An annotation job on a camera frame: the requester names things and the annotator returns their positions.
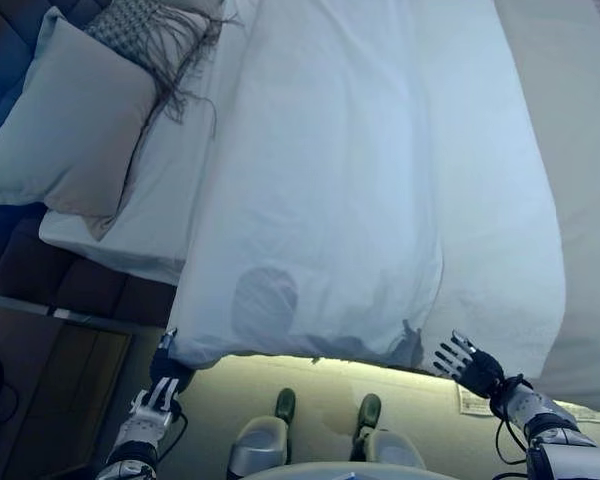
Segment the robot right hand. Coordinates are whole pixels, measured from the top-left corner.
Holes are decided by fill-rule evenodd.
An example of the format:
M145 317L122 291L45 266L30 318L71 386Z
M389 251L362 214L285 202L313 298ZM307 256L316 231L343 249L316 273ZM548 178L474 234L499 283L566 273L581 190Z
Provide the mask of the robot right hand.
M433 366L480 398L495 399L503 393L505 376L500 363L457 330L439 344Z

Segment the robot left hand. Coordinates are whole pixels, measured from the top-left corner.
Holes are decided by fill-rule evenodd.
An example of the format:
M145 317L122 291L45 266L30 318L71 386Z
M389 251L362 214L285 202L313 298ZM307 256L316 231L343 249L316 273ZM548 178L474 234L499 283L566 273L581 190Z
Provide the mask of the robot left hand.
M194 371L170 357L177 333L176 328L168 329L161 336L149 367L150 386L131 402L129 413L133 419L165 419L170 415L175 421L182 416L179 396L189 386Z

